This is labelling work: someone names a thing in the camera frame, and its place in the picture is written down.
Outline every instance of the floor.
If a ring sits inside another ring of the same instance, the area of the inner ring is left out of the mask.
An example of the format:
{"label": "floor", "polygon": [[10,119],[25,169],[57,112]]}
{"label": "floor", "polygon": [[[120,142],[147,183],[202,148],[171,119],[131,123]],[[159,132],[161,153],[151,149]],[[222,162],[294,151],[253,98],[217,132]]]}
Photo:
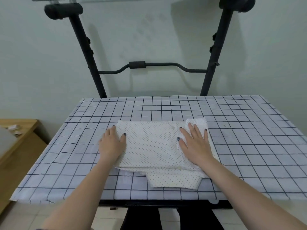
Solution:
{"label": "floor", "polygon": [[[307,202],[279,201],[278,204],[307,224]],[[2,216],[0,230],[35,230],[41,226],[56,206],[16,203],[5,216]],[[175,209],[160,209],[159,211],[163,230],[180,229],[179,215]],[[234,210],[214,210],[214,213],[225,230],[246,229]],[[120,229],[125,214],[125,208],[111,211],[109,208],[99,207],[92,228],[94,230]]]}

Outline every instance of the folded shirt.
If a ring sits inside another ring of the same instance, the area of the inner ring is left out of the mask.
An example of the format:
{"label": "folded shirt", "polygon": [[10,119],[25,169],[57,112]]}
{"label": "folded shirt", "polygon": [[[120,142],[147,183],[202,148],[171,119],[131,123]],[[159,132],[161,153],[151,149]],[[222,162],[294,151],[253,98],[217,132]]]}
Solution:
{"label": "folded shirt", "polygon": [[152,187],[181,187],[197,189],[207,175],[183,154],[177,137],[186,139],[179,128],[190,132],[188,123],[197,124],[204,136],[208,130],[209,144],[215,159],[220,161],[212,142],[205,118],[179,121],[118,121],[118,135],[127,134],[127,147],[117,160],[121,170],[146,175]]}

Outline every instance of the wall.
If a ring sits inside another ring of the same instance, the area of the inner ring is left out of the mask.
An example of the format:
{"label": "wall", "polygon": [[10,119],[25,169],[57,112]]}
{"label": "wall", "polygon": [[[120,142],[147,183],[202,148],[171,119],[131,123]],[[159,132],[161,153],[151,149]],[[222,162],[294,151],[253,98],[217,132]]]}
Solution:
{"label": "wall", "polygon": [[[218,1],[80,1],[81,20],[99,70],[134,60],[206,69]],[[2,0],[0,117],[40,119],[53,136],[80,98],[98,93],[69,21],[48,19],[45,4]],[[306,4],[256,0],[234,13],[209,95],[262,94],[307,133]],[[102,77],[110,96],[198,95],[203,78],[172,67]]]}

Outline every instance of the person's leg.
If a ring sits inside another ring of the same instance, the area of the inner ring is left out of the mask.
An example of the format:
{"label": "person's leg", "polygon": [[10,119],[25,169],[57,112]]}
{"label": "person's leg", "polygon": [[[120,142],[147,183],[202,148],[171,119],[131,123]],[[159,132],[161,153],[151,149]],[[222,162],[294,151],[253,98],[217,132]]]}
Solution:
{"label": "person's leg", "polygon": [[214,229],[224,230],[223,226],[208,208],[178,208],[180,229]]}
{"label": "person's leg", "polygon": [[155,207],[129,207],[120,230],[162,230],[159,209]]}

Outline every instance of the black metal pole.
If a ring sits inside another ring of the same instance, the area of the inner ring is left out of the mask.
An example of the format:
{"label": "black metal pole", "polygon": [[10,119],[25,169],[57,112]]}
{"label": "black metal pole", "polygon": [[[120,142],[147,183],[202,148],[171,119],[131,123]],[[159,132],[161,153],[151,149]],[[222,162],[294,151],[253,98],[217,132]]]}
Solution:
{"label": "black metal pole", "polygon": [[203,87],[201,89],[201,96],[207,96],[209,92],[209,88],[211,85],[211,81],[215,72],[215,68],[217,67],[217,62],[219,60],[222,47],[224,45],[224,41],[226,38],[226,34],[228,31],[229,23],[232,18],[232,10],[224,9],[222,13],[222,17],[220,20],[219,27],[217,29],[216,38],[212,47],[212,53],[209,59],[209,64],[207,68],[207,73],[204,79]]}
{"label": "black metal pole", "polygon": [[93,80],[95,82],[99,96],[100,97],[106,97],[106,92],[104,90],[100,75],[98,73],[97,65],[96,65],[94,57],[93,57],[93,51],[91,50],[89,41],[88,41],[86,34],[84,32],[84,29],[83,29],[82,23],[80,21],[79,15],[71,15],[71,16],[69,16],[69,20],[71,22],[72,28],[74,29],[75,34],[77,36],[77,39],[79,41],[80,47],[81,47],[82,52],[84,54],[88,68],[90,69],[90,73],[91,73]]}

